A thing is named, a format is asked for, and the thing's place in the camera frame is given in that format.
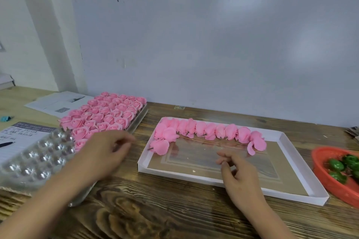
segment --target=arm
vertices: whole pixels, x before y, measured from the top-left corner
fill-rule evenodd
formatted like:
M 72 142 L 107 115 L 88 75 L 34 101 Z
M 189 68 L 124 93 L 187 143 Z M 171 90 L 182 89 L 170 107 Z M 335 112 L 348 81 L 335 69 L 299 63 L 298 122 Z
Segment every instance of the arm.
M 259 185 L 257 169 L 229 150 L 218 151 L 223 183 L 234 205 L 242 211 L 262 239 L 296 239 L 267 204 Z
M 125 131 L 95 133 L 64 168 L 0 225 L 2 239 L 38 239 L 79 192 L 109 175 L 127 155 L 134 137 Z M 116 144 L 121 146 L 113 152 Z

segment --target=dark wooden tabletop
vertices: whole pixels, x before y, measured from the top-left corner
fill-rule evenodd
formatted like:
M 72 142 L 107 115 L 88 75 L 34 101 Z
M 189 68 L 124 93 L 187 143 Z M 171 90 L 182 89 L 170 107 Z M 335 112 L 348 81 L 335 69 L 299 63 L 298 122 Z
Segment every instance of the dark wooden tabletop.
M 141 155 L 163 116 L 235 123 L 284 132 L 307 164 L 310 152 L 329 145 L 359 150 L 343 128 L 228 112 L 149 103 L 149 112 L 134 135 L 137 144 L 120 168 L 99 181 L 78 207 L 68 209 L 53 238 L 258 238 L 224 188 L 137 172 Z M 0 191 L 0 219 L 27 197 Z M 323 207 L 266 197 L 298 238 L 359 238 L 359 210 L 331 195 Z

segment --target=qr code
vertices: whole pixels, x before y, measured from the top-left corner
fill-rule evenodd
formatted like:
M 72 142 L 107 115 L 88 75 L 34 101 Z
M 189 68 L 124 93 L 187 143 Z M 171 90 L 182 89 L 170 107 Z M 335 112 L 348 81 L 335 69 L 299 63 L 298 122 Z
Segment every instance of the qr code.
M 68 110 L 69 110 L 69 108 L 61 108 L 59 110 L 56 110 L 55 112 L 66 112 Z

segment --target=whiteboard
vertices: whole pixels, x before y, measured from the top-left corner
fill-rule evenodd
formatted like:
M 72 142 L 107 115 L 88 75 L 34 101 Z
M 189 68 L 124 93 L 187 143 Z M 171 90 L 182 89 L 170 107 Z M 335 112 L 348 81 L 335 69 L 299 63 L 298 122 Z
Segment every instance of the whiteboard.
M 359 124 L 359 0 L 73 0 L 73 6 L 92 96 L 111 91 Z

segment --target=wooden table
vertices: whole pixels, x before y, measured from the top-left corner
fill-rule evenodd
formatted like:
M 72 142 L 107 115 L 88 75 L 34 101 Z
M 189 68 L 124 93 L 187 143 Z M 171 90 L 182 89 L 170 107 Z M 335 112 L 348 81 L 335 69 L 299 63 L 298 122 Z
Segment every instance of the wooden table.
M 56 118 L 23 105 L 48 91 L 15 87 L 0 91 L 0 115 L 17 121 L 57 125 Z M 109 178 L 96 184 L 82 205 L 62 216 L 54 238 L 258 238 L 228 198 L 225 189 L 138 173 L 136 163 L 163 116 L 235 123 L 279 130 L 292 141 L 309 166 L 310 151 L 329 145 L 359 150 L 343 128 L 149 103 L 149 112 L 134 135 L 137 144 Z M 0 219 L 27 197 L 0 191 Z M 331 196 L 324 207 L 267 197 L 269 205 L 299 238 L 359 238 L 359 210 Z

